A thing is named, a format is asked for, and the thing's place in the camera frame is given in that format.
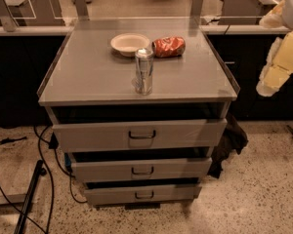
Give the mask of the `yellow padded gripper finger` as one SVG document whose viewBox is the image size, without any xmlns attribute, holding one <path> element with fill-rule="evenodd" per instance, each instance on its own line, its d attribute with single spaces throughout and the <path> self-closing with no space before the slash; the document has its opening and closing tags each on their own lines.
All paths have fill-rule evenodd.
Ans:
<svg viewBox="0 0 293 234">
<path fill-rule="evenodd" d="M 271 97 L 286 83 L 293 74 L 293 31 L 283 39 L 277 37 L 272 43 L 263 67 L 257 93 L 262 97 Z"/>
<path fill-rule="evenodd" d="M 264 15 L 259 25 L 264 28 L 278 28 L 283 26 L 282 11 L 285 5 L 285 0 L 281 0 L 275 5 L 266 15 Z"/>
</svg>

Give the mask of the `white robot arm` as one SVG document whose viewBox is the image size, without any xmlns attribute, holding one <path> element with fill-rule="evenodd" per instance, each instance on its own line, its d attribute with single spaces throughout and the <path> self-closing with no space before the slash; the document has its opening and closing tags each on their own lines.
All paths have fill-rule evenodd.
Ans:
<svg viewBox="0 0 293 234">
<path fill-rule="evenodd" d="M 271 45 L 256 86 L 262 97 L 277 93 L 293 74 L 293 0 L 282 0 L 259 22 L 264 28 L 290 29 L 283 39 L 277 37 Z"/>
</svg>

